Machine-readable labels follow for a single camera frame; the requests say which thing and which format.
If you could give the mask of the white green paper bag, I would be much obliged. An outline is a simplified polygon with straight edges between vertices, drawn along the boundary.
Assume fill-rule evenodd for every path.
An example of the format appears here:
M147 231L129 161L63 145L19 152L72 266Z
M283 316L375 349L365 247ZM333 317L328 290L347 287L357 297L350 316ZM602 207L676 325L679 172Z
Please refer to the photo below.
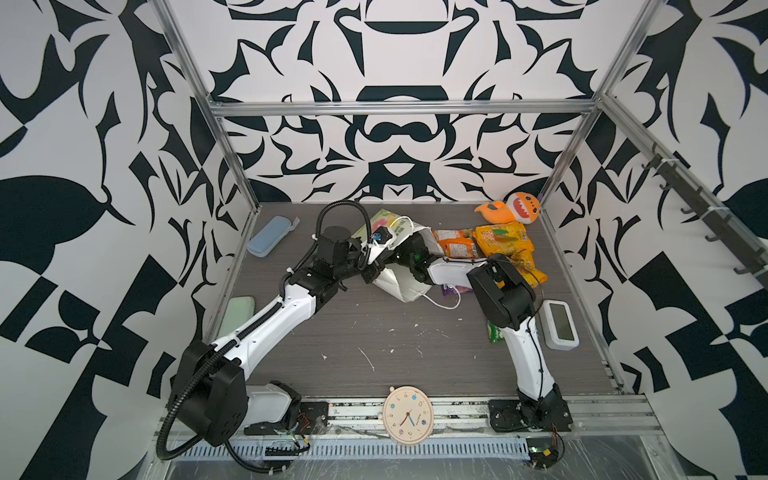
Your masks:
M361 277L402 303L425 299L443 310L461 305L461 288L444 282L440 266L447 262L430 227L407 215L381 209L365 217L353 237L361 241ZM456 296L453 304L441 304L428 292L445 288Z

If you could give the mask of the orange snack packet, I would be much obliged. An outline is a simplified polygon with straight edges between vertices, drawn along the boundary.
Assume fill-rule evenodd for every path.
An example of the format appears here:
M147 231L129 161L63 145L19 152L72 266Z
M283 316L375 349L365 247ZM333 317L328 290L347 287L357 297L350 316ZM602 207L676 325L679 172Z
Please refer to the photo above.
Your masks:
M478 259L483 257L471 229L446 230L432 232L443 254L453 259Z

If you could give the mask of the yellow snack packet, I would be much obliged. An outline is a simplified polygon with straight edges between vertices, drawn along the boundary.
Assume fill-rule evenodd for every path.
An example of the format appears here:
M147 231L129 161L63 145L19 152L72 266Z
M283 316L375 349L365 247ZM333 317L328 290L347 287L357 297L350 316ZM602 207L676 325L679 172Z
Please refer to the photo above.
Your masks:
M536 267L531 251L518 250L509 256L509 260L532 288L539 288L548 280L547 275Z
M486 257L496 254L516 256L520 252L535 251L525 226L519 222L476 227L473 238Z

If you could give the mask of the green snack packet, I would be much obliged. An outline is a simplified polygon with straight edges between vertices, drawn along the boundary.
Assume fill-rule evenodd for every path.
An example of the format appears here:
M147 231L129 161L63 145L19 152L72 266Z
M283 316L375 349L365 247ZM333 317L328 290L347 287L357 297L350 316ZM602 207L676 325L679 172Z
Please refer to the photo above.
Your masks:
M491 323L490 321L487 322L487 335L488 340L491 344L496 344L504 341L504 336L502 330Z

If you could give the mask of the purple berries candy packet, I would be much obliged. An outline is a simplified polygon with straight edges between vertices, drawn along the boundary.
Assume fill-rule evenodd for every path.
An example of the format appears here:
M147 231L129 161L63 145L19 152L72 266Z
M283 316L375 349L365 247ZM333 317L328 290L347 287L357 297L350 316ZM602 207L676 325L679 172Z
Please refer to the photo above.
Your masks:
M463 287L463 286L451 286L451 285L442 285L441 290L442 290L442 295L444 297L459 296L467 292L472 292L471 288Z

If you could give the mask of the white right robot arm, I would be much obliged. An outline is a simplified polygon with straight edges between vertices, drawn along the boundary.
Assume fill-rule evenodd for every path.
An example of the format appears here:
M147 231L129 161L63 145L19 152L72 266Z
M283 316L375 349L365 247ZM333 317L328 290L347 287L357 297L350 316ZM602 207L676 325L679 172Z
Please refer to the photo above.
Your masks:
M543 355L535 314L536 294L502 254L451 259L429 250L422 236L405 240L384 260L427 287L469 288L487 321L501 330L513 361L518 399L490 405L491 425L501 432L570 428L572 415Z

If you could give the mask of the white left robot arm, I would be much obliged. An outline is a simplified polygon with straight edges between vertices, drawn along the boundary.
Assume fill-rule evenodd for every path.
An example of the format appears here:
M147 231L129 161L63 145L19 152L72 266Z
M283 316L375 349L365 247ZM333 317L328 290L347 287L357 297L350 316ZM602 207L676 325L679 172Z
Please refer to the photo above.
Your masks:
M279 280L277 296L231 333L212 343L194 342L182 354L156 440L157 457L177 458L201 441L228 443L246 419L246 381L258 364L343 290L344 281L360 276L372 283L393 238L390 227L374 227L358 202L323 207L311 247Z

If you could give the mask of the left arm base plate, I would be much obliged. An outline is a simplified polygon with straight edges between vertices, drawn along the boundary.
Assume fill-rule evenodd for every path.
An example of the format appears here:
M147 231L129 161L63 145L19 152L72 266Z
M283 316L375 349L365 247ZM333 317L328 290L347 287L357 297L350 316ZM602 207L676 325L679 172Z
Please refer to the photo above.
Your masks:
M247 436L310 435L327 426L328 414L328 402L294 402L279 421L250 424L244 428L244 434Z

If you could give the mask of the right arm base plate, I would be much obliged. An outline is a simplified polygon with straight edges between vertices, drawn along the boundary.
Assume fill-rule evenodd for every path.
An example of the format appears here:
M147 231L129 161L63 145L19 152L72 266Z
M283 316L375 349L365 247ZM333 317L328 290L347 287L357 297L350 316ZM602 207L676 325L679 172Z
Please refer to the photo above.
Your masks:
M489 424L495 432L569 431L573 417L555 391L543 400L490 400Z

